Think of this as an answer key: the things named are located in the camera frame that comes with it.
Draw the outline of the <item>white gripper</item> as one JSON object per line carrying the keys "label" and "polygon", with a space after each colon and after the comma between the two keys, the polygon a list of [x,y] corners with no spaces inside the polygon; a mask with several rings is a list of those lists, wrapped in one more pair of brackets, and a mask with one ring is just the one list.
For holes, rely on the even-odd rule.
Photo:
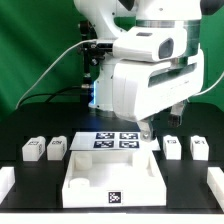
{"label": "white gripper", "polygon": [[138,121],[141,139],[153,141],[155,134],[149,116],[172,106],[168,124],[173,128],[179,127],[186,107],[183,100],[201,90],[203,76],[202,50],[189,57],[186,66],[178,69],[171,69],[170,61],[143,63],[122,60],[114,69],[113,110],[121,119]]}

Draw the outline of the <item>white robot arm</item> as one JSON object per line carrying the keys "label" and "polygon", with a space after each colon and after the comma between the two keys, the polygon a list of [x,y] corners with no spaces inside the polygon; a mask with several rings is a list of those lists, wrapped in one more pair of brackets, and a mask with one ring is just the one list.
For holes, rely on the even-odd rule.
{"label": "white robot arm", "polygon": [[100,65],[90,107],[138,124],[154,138],[152,117],[171,110],[168,122],[182,122],[186,100],[203,85],[200,23],[224,7],[224,0],[74,0],[96,40],[85,58]]}

